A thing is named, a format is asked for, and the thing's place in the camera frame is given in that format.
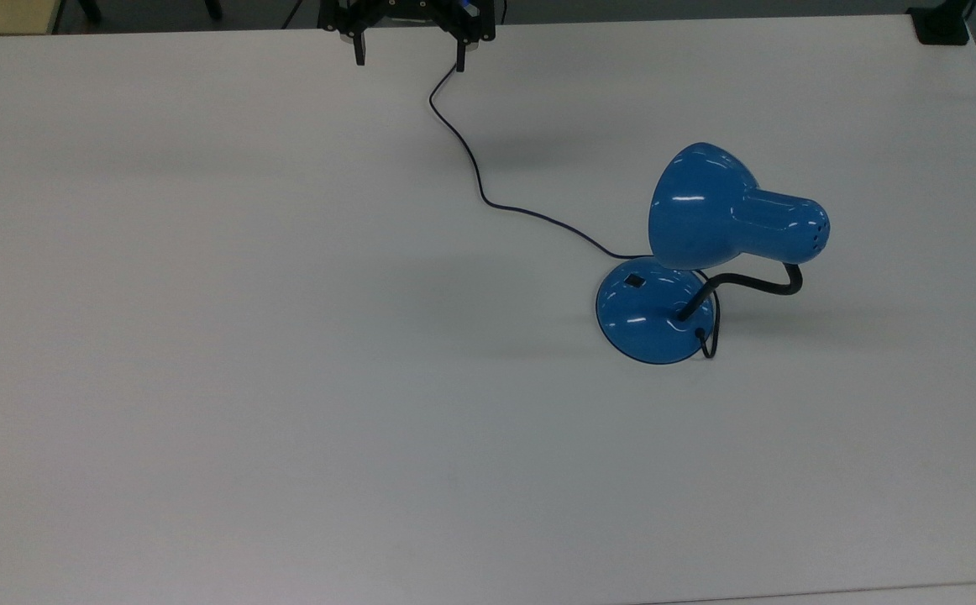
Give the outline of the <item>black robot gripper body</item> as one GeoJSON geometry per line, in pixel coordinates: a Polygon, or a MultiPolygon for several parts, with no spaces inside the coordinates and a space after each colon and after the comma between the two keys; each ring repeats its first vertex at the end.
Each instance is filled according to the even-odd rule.
{"type": "Polygon", "coordinates": [[[317,27],[353,38],[385,18],[429,22],[458,42],[496,37],[493,1],[320,1],[317,27]]]}

